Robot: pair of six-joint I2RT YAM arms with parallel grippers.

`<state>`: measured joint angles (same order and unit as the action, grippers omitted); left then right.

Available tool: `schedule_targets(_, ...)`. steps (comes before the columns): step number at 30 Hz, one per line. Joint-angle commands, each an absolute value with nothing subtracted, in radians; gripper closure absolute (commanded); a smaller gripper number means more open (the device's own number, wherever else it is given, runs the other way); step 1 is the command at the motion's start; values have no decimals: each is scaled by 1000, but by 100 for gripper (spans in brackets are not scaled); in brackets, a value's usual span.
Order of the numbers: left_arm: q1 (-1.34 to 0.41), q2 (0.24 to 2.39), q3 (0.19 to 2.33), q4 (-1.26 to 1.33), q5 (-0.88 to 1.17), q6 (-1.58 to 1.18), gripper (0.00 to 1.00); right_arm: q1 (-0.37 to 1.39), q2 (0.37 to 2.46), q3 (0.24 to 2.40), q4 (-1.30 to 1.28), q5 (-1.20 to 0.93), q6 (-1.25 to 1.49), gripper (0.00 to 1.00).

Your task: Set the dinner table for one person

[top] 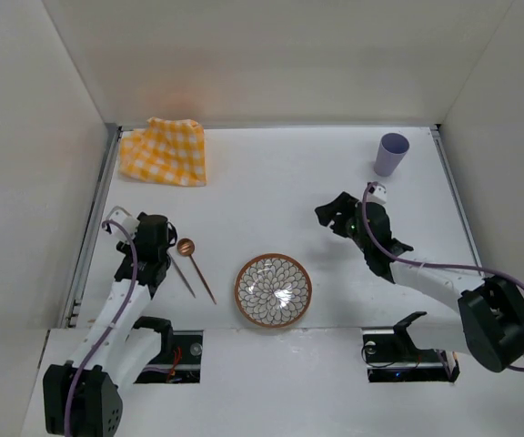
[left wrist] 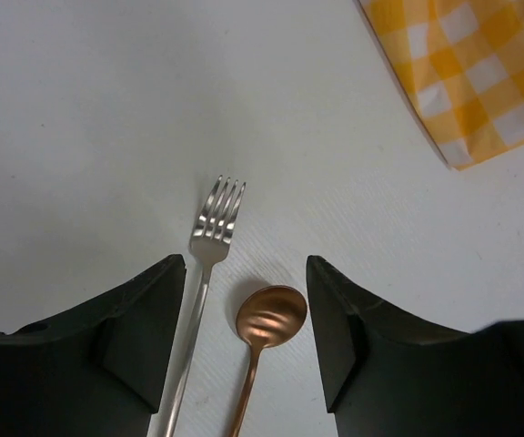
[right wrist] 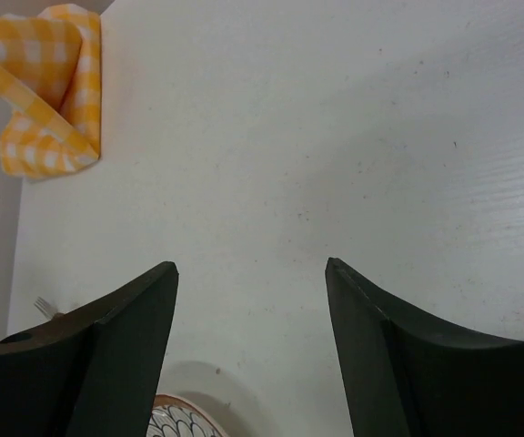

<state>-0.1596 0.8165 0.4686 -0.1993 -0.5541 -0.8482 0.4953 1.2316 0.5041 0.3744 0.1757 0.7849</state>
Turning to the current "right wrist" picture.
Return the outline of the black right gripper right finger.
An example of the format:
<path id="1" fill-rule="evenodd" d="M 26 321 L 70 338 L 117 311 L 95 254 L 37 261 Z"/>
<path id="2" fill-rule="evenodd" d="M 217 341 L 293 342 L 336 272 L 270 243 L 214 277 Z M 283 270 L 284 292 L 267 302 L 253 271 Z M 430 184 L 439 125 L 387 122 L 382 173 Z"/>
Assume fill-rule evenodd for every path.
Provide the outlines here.
<path id="1" fill-rule="evenodd" d="M 524 436 L 524 340 L 471 330 L 340 259 L 327 298 L 357 436 Z"/>

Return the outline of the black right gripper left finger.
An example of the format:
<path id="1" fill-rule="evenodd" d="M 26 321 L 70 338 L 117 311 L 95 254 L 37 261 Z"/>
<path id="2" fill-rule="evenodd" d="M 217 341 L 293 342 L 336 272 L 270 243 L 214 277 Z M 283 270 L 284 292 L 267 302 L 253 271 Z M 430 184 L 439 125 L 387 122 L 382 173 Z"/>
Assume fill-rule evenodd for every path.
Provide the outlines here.
<path id="1" fill-rule="evenodd" d="M 143 436 L 176 306 L 162 262 L 0 341 L 0 436 Z"/>

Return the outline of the silver fork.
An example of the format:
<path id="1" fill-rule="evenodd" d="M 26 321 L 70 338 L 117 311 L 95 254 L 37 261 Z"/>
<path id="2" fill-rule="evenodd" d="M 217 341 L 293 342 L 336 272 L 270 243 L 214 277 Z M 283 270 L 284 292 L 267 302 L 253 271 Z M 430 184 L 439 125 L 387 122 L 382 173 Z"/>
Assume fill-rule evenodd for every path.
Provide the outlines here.
<path id="1" fill-rule="evenodd" d="M 53 320 L 56 318 L 59 318 L 64 315 L 63 312 L 60 312 L 57 310 L 57 308 L 49 303 L 47 300 L 38 297 L 35 302 L 34 306 L 43 314 L 44 317 L 46 317 L 48 320 Z"/>

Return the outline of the patterned ceramic bowl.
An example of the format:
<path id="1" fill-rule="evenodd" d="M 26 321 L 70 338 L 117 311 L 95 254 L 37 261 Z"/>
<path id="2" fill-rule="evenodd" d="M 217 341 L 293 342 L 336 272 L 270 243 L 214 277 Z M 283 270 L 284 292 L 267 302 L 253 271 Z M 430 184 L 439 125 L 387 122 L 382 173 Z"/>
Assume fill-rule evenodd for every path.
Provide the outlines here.
<path id="1" fill-rule="evenodd" d="M 146 437 L 228 437 L 203 409 L 184 398 L 158 394 L 153 403 Z"/>

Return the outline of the yellow checkered cloth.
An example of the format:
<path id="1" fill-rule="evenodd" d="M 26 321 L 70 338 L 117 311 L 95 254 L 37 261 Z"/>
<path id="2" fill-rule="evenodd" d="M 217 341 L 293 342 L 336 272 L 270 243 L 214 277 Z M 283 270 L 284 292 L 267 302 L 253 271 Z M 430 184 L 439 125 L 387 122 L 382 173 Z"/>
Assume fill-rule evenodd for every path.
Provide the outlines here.
<path id="1" fill-rule="evenodd" d="M 0 16 L 3 171 L 19 178 L 74 174 L 101 157 L 101 17 L 79 5 Z"/>

